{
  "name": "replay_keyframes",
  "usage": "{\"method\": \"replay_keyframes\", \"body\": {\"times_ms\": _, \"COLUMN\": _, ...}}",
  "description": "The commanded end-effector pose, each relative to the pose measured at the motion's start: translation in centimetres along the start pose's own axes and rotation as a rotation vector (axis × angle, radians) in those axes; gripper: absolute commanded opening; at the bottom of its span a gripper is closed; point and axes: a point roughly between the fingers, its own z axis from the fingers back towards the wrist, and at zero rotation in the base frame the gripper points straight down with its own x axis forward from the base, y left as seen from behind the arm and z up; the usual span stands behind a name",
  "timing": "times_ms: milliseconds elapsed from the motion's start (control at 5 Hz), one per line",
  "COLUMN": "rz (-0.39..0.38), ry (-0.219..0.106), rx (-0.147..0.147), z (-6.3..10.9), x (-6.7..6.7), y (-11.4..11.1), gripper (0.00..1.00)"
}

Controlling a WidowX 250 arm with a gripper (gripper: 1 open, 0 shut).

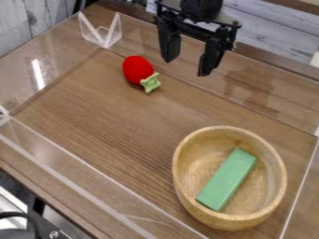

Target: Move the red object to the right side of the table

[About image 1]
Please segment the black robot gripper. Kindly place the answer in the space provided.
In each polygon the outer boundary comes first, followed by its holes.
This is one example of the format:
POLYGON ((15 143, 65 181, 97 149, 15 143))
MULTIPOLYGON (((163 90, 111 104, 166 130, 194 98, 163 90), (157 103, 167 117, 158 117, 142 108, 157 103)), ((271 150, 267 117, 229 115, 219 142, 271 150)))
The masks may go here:
POLYGON ((159 49, 163 60, 173 62, 181 53, 181 35, 206 41, 198 75, 206 77, 218 68, 225 50, 235 46, 238 19, 222 10, 223 0, 157 0, 159 49))

